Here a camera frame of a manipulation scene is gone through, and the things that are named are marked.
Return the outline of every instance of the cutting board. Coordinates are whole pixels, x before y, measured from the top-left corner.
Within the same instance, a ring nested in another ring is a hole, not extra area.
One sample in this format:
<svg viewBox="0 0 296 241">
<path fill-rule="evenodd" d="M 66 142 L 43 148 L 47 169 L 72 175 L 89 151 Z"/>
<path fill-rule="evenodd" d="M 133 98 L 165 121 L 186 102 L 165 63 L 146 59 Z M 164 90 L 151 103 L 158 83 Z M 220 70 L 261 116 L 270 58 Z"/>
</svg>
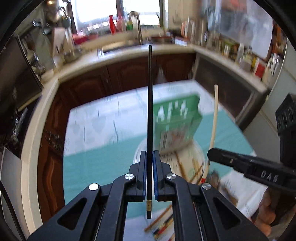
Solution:
<svg viewBox="0 0 296 241">
<path fill-rule="evenodd" d="M 65 28 L 54 28 L 52 30 L 52 57 L 62 52 L 62 46 L 65 41 Z"/>
</svg>

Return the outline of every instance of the faucet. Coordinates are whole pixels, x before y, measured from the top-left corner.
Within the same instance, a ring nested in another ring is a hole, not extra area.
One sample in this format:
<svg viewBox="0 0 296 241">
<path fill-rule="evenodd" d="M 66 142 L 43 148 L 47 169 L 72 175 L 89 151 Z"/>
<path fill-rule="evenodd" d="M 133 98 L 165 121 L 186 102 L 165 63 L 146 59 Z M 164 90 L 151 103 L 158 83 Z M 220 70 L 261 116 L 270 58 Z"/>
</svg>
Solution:
<svg viewBox="0 0 296 241">
<path fill-rule="evenodd" d="M 140 44 L 143 43 L 143 36 L 142 36 L 142 32 L 141 32 L 141 24 L 140 24 L 140 18 L 139 18 L 139 14 L 138 12 L 135 12 L 135 11 L 131 11 L 130 14 L 129 14 L 129 17 L 128 17 L 128 20 L 131 20 L 131 17 L 132 16 L 135 16 L 137 18 L 137 21 L 138 21 L 138 39 L 139 39 L 139 42 Z"/>
</svg>

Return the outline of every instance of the green box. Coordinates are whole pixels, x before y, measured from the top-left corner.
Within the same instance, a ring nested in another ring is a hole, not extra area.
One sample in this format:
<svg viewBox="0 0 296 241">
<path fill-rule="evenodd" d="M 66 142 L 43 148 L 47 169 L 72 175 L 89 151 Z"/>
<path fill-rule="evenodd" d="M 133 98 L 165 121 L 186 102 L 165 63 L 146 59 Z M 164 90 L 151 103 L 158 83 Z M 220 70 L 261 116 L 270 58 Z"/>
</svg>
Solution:
<svg viewBox="0 0 296 241">
<path fill-rule="evenodd" d="M 153 104 L 153 143 L 162 153 L 178 150 L 193 140 L 202 115 L 200 97 L 190 95 Z"/>
</svg>

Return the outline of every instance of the silver screw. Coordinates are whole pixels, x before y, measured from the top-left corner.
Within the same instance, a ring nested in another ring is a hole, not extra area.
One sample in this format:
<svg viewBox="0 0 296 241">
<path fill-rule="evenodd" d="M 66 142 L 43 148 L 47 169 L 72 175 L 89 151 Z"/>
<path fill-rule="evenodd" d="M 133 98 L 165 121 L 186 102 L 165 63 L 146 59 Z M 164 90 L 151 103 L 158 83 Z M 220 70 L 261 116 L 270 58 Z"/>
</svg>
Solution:
<svg viewBox="0 0 296 241">
<path fill-rule="evenodd" d="M 174 180 L 176 178 L 176 175 L 173 173 L 169 173 L 169 174 L 167 174 L 167 178 L 170 180 Z"/>
<path fill-rule="evenodd" d="M 133 174 L 131 174 L 131 173 L 125 174 L 125 175 L 124 175 L 124 178 L 125 178 L 126 180 L 132 180 L 132 179 L 133 179 Z"/>
<path fill-rule="evenodd" d="M 209 184 L 209 183 L 203 183 L 203 184 L 202 184 L 202 188 L 205 189 L 205 190 L 209 190 L 209 189 L 211 189 L 211 187 L 212 187 L 212 186 L 211 186 L 211 184 Z"/>
<path fill-rule="evenodd" d="M 96 183 L 92 183 L 89 185 L 89 189 L 92 190 L 92 191 L 95 191 L 99 188 L 99 185 L 96 184 Z"/>
</svg>

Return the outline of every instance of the window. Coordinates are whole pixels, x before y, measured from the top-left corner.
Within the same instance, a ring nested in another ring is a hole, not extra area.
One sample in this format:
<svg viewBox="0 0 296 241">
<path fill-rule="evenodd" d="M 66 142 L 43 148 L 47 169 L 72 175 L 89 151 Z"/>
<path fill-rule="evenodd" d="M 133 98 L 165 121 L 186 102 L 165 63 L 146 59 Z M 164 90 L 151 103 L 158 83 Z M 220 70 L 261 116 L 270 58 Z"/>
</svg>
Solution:
<svg viewBox="0 0 296 241">
<path fill-rule="evenodd" d="M 72 10 L 77 32 L 105 27 L 109 15 L 117 17 L 118 11 L 127 18 L 136 11 L 141 25 L 158 25 L 160 0 L 72 0 Z"/>
</svg>

